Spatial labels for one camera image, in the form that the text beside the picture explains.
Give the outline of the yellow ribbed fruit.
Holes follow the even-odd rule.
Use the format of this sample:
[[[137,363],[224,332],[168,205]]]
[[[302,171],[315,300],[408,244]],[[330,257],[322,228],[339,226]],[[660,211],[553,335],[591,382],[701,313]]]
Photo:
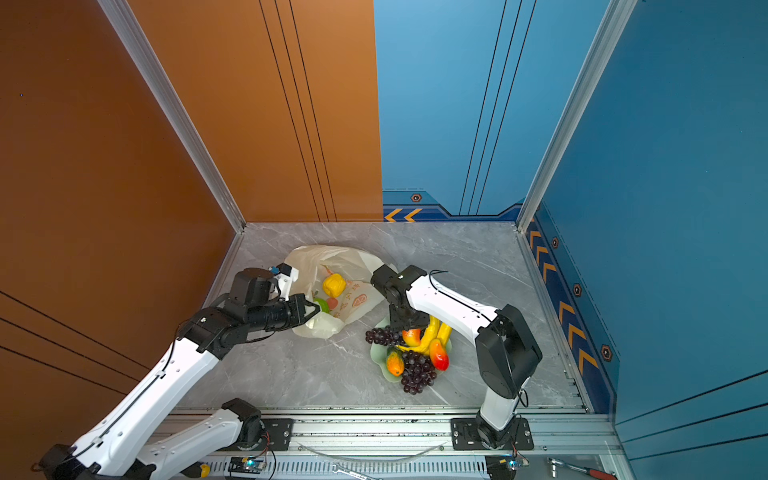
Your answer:
[[[345,291],[347,282],[344,277],[338,273],[333,273],[326,277],[322,283],[322,289],[329,298],[338,298]]]

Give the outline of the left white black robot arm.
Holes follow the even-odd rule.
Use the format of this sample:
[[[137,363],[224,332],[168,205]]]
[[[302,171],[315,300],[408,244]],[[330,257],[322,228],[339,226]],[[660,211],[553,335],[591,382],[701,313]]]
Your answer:
[[[56,444],[33,470],[48,479],[169,479],[203,476],[202,458],[224,447],[265,447],[258,408],[236,398],[163,441],[149,439],[178,402],[238,345],[305,324],[321,311],[294,289],[285,263],[236,274],[229,292],[181,323],[167,352],[134,389],[73,445]]]

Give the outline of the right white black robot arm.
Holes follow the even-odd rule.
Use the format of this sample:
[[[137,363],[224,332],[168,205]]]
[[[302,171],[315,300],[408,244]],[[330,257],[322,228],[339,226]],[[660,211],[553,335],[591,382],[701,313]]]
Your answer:
[[[478,434],[484,446],[501,449],[514,441],[519,397],[543,359],[542,351],[518,308],[471,300],[438,282],[437,273],[413,265],[397,272],[383,265],[374,271],[371,284],[387,300],[390,320],[399,329],[434,317],[474,344],[487,386],[477,415]]]

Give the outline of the green custard apple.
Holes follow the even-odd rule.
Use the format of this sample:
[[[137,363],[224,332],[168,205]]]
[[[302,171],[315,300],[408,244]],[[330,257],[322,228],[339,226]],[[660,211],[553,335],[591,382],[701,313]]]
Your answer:
[[[330,312],[330,307],[329,307],[329,305],[328,305],[326,300],[324,300],[322,298],[317,298],[317,299],[314,299],[313,302],[320,307],[320,309],[321,309],[321,311],[323,313],[329,313]]]

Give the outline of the translucent plastic bag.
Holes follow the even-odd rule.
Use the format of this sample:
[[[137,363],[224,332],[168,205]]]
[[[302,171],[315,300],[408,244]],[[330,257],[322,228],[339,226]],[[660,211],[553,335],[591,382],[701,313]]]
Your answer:
[[[384,301],[372,286],[379,257],[342,246],[309,245],[294,249],[284,263],[298,271],[293,293],[303,293],[320,312],[293,332],[302,338],[329,339]]]

